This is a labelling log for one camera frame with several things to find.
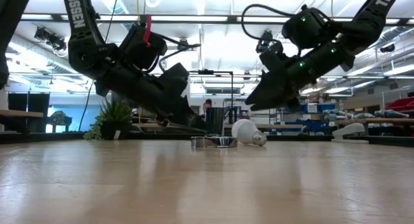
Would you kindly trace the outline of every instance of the person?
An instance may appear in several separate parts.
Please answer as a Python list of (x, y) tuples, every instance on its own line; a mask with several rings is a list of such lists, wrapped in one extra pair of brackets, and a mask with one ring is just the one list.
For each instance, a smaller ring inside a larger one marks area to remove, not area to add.
[(211, 100), (211, 99), (207, 99), (207, 100), (205, 101), (205, 103), (202, 105), (202, 111), (203, 111), (203, 114), (201, 114), (201, 119), (202, 119), (203, 121), (206, 121), (206, 110), (207, 110), (207, 108), (209, 108), (209, 107), (212, 107), (212, 100)]
[(204, 111), (204, 114), (206, 114), (207, 108), (212, 107), (212, 100), (206, 99), (206, 102), (202, 105), (202, 110)]

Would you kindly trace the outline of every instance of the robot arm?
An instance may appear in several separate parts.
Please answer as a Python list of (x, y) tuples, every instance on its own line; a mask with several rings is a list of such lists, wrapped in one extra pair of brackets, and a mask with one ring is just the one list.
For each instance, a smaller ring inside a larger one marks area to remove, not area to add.
[(95, 80), (96, 93), (109, 90), (134, 100), (157, 115), (157, 121), (186, 128), (205, 129), (205, 123), (189, 107), (181, 94), (187, 86), (188, 71), (174, 65), (160, 77), (148, 74), (166, 42), (148, 28), (132, 26), (121, 46), (106, 43), (99, 33), (91, 0), (64, 0), (71, 38), (69, 63), (73, 69)]
[(260, 55), (269, 72), (246, 99), (252, 111), (287, 105), (300, 108), (299, 90), (337, 66), (345, 71), (353, 67), (355, 55), (374, 43), (386, 25), (386, 16), (396, 0), (367, 0), (353, 20), (341, 23), (330, 20), (318, 9), (303, 6), (284, 25), (282, 35), (299, 50), (313, 49), (306, 55), (288, 57), (280, 41)]

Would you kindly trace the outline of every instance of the light bulb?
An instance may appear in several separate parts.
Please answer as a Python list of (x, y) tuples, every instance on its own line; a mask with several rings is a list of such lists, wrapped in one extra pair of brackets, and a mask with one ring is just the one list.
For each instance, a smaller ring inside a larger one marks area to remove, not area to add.
[(256, 128), (256, 125), (247, 119), (238, 120), (233, 124), (232, 137), (243, 144), (263, 146), (267, 142), (266, 136)]

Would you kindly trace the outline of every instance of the workbench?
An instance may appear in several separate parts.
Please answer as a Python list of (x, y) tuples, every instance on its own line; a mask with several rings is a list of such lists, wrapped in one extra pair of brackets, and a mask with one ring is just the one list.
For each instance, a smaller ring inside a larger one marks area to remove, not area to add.
[(0, 124), (20, 133), (36, 129), (35, 121), (32, 121), (34, 118), (43, 118), (43, 113), (0, 109)]
[(414, 118), (356, 118), (350, 120), (336, 120), (335, 124), (350, 125), (360, 123), (364, 125), (365, 134), (368, 135), (368, 124), (396, 124), (401, 125), (404, 128), (404, 133), (410, 136), (410, 127), (414, 126)]
[[(140, 129), (143, 129), (144, 131), (160, 131), (163, 128), (162, 126), (159, 126), (156, 123), (145, 123), (145, 124), (133, 124), (134, 126), (139, 127)], [(233, 124), (225, 124), (225, 129), (231, 129), (233, 127)], [(256, 127), (263, 131), (264, 129), (301, 129), (301, 124), (287, 124), (287, 125), (280, 125), (280, 124), (256, 124)], [(168, 126), (167, 128), (179, 128), (176, 126)]]

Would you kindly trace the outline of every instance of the table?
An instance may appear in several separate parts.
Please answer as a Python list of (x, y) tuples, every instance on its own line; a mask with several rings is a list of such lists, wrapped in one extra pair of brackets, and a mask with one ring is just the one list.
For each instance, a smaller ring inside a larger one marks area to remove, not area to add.
[(0, 110), (0, 115), (4, 115), (6, 117), (43, 117), (43, 113), (16, 110)]
[(65, 140), (0, 155), (1, 223), (413, 223), (411, 148)]
[[(16, 118), (23, 118), (25, 121), (18, 121)], [(28, 129), (36, 129), (34, 121), (26, 121), (28, 118), (43, 118), (43, 113), (0, 109), (0, 124), (20, 133), (28, 133)]]
[(404, 134), (409, 135), (410, 126), (414, 126), (414, 118), (356, 118), (350, 120), (335, 120), (336, 125), (350, 125), (360, 123), (364, 125), (365, 133), (368, 135), (368, 124), (400, 124), (404, 127)]
[[(133, 124), (134, 126), (138, 126), (139, 128), (144, 129), (152, 129), (156, 131), (158, 129), (163, 129), (163, 127), (159, 126), (156, 123), (145, 123), (145, 124)], [(225, 124), (224, 128), (231, 129), (233, 124)], [(301, 129), (301, 124), (287, 124), (287, 125), (280, 125), (280, 124), (256, 124), (258, 129)], [(167, 128), (179, 128), (177, 126), (168, 126)]]

